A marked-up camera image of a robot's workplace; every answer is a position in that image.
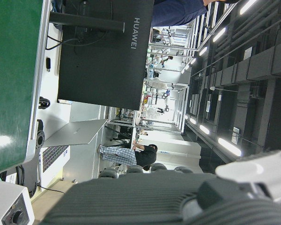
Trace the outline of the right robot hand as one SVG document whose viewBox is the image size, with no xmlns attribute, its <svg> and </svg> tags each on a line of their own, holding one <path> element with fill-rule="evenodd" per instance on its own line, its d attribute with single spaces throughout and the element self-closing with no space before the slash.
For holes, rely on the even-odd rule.
<svg viewBox="0 0 281 225">
<path fill-rule="evenodd" d="M 215 174 L 160 169 L 74 185 L 44 225 L 281 225 L 281 150 Z"/>
</svg>

